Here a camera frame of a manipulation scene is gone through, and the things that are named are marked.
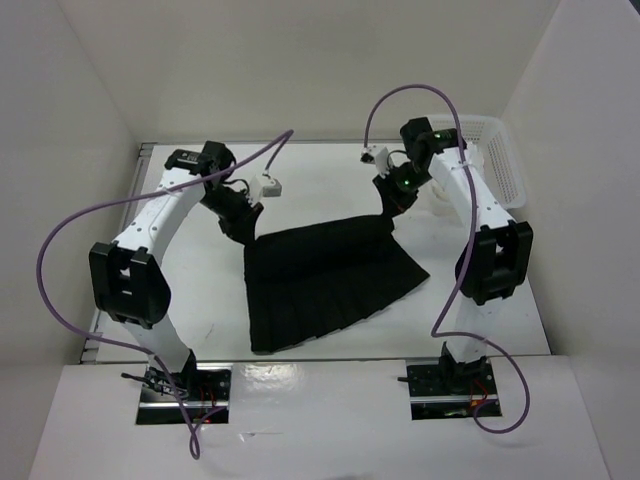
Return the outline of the black pleated skirt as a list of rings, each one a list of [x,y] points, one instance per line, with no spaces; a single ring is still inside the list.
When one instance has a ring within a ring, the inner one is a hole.
[[[429,273],[364,215],[283,230],[244,248],[250,346],[258,355],[343,330],[392,305]]]

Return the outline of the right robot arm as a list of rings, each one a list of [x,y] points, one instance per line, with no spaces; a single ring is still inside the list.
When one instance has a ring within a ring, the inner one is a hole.
[[[477,150],[457,128],[435,130],[428,118],[400,130],[406,162],[396,166],[382,146],[363,148],[361,159],[376,166],[374,184],[384,214],[395,217],[416,201],[427,183],[439,187],[470,238],[455,266],[460,306],[452,334],[443,335],[432,377],[449,394],[465,392],[488,371],[487,342],[505,300],[525,279],[533,230],[516,221],[495,198],[473,163]]]

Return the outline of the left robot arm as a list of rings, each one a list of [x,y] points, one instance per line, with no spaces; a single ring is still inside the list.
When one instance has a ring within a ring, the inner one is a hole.
[[[154,198],[113,241],[97,242],[89,252],[97,308],[123,325],[147,353],[143,383],[180,400],[196,394],[205,375],[169,318],[171,290],[162,259],[198,204],[218,216],[221,231],[232,241],[254,241],[263,207],[226,185],[227,170],[235,163],[231,150],[219,142],[208,141],[199,152],[175,150],[164,164]]]

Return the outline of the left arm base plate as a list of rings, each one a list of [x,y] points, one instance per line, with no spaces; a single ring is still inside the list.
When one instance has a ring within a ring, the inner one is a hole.
[[[122,372],[121,377],[141,385],[137,425],[184,424],[173,389],[157,371],[148,368],[143,375]],[[195,385],[187,388],[176,380],[178,393],[193,423],[226,424],[229,419],[232,366],[203,363],[198,366]]]

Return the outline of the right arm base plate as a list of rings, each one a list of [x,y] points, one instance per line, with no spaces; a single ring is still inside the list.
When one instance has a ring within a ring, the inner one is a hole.
[[[475,362],[456,372],[444,359],[406,362],[406,372],[397,380],[408,388],[413,420],[449,420],[501,417],[498,390],[488,360]]]

